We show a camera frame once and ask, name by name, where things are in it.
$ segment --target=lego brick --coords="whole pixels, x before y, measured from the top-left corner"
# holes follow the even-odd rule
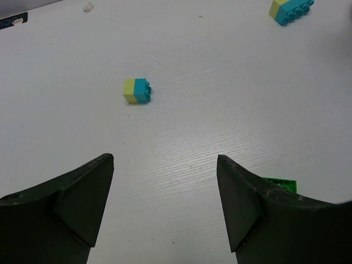
[[[134,96],[138,103],[148,103],[150,101],[151,87],[146,79],[135,79]]]
[[[275,178],[263,178],[272,182],[286,190],[289,190],[293,193],[297,193],[297,181],[295,180],[285,180],[285,179],[275,179]]]
[[[279,7],[288,1],[290,1],[290,0],[273,0],[273,3],[271,5],[270,11],[269,11],[269,15],[273,19],[275,19],[277,12],[279,11]]]
[[[126,79],[125,85],[123,87],[123,96],[129,103],[138,103],[136,97],[134,96],[134,85],[135,79]]]
[[[284,3],[280,5],[275,21],[281,26],[287,25],[287,23],[308,13],[312,4],[314,4],[314,0],[291,0]]]

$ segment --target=stacked lego bricks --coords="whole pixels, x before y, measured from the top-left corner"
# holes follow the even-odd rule
[[[146,79],[126,79],[123,96],[129,103],[148,103],[151,91]]]
[[[310,11],[314,0],[273,0],[269,15],[284,26]]]

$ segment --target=lego stud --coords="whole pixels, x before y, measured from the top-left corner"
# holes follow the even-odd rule
[[[296,13],[296,16],[299,17],[299,18],[303,15],[303,12],[302,12],[302,10],[299,7],[297,7],[294,10],[294,12]]]
[[[310,10],[309,5],[307,4],[302,5],[302,10],[303,10],[303,14],[308,13]]]
[[[293,20],[295,20],[295,18],[296,18],[296,16],[295,16],[294,13],[292,13],[292,12],[288,12],[287,15],[288,15],[288,20],[289,20],[290,22],[293,21]]]

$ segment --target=white tabletop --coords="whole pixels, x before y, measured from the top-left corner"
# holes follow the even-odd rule
[[[271,0],[65,0],[0,31],[0,196],[110,152],[93,263],[235,263],[218,154],[352,199],[350,0],[279,26]],[[128,105],[125,78],[146,78]]]

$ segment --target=debris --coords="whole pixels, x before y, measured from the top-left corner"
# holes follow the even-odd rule
[[[83,8],[83,12],[84,12],[84,13],[89,13],[89,12],[91,12],[91,10],[92,10],[93,8],[94,8],[94,5],[93,5],[91,2],[89,2],[89,4],[86,5],[85,8]]]

